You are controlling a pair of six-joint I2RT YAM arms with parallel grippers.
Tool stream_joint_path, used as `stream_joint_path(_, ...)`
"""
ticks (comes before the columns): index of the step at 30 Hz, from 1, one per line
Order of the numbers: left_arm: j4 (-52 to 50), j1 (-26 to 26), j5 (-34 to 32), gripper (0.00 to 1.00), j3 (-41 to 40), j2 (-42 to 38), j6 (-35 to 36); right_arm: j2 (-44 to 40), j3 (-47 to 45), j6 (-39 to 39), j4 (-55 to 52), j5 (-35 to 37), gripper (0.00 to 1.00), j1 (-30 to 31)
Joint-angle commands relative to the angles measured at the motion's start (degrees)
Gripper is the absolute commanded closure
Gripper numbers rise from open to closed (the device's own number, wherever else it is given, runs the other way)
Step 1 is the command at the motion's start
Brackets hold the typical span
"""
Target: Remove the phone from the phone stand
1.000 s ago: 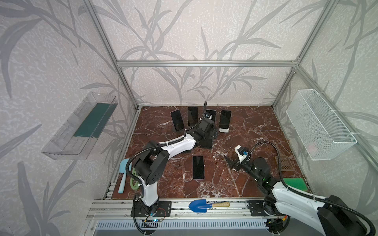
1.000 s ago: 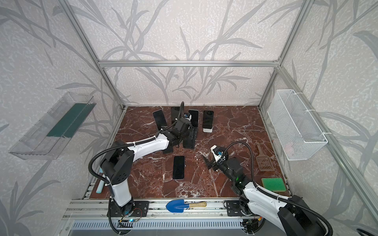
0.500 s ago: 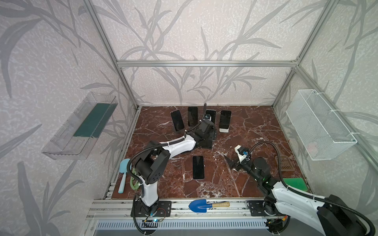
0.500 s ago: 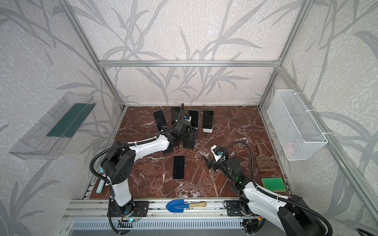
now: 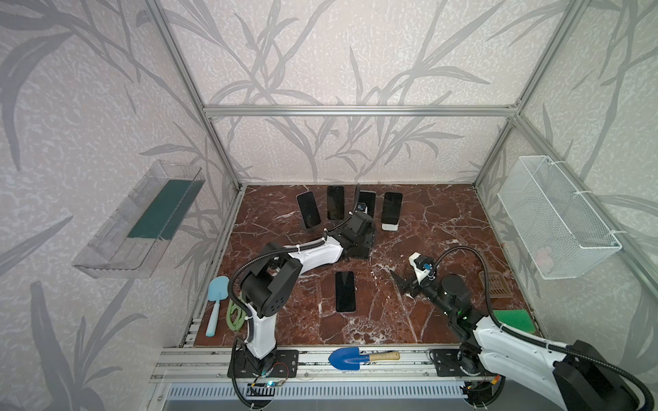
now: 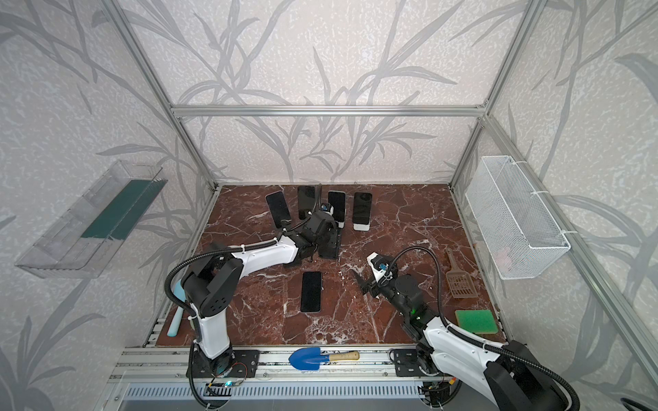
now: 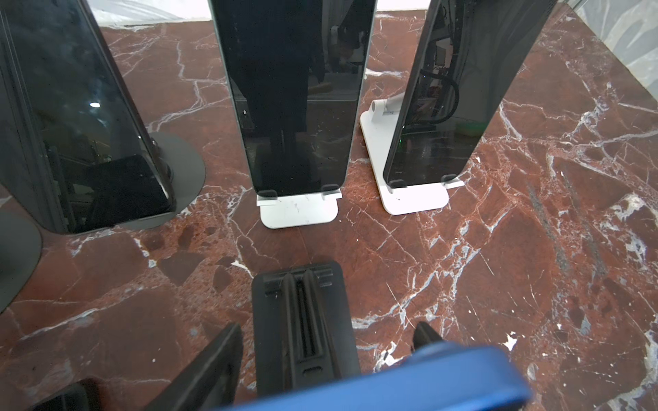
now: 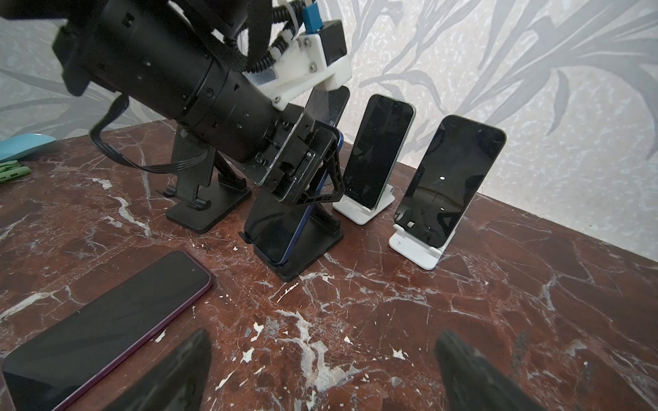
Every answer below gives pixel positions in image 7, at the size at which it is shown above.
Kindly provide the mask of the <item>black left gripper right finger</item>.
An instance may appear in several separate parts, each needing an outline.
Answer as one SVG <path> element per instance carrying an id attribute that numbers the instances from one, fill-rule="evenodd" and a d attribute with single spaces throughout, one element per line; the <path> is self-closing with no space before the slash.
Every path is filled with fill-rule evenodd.
<path id="1" fill-rule="evenodd" d="M 441 335 L 428 322 L 420 321 L 412 336 L 412 351 L 416 352 L 425 346 L 442 341 Z"/>

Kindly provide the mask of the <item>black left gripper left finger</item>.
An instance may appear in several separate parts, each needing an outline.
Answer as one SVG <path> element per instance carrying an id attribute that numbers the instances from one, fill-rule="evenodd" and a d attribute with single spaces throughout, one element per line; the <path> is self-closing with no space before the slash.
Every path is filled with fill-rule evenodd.
<path id="1" fill-rule="evenodd" d="M 243 358 L 240 325 L 230 323 L 146 410 L 214 410 L 231 406 Z"/>

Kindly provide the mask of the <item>blue-edged phone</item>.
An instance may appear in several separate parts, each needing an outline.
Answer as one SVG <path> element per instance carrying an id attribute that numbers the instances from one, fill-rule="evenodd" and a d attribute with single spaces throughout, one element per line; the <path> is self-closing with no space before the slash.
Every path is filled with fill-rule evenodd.
<path id="1" fill-rule="evenodd" d="M 518 410 L 533 397 L 494 346 L 427 345 L 393 368 L 238 404 L 238 410 Z"/>

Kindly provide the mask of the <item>black folding stand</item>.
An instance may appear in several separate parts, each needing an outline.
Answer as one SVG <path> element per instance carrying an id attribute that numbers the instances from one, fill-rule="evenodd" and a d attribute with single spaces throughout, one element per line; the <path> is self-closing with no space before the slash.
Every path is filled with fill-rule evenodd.
<path id="1" fill-rule="evenodd" d="M 337 262 L 260 274 L 251 290 L 259 397 L 360 375 L 344 275 Z"/>

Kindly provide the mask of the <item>dark phone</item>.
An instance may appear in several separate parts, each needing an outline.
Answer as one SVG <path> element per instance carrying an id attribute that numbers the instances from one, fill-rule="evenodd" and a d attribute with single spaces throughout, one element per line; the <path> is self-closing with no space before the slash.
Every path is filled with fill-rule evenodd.
<path id="1" fill-rule="evenodd" d="M 458 177 L 555 2 L 433 1 L 404 93 L 399 135 L 431 147 L 428 176 Z"/>

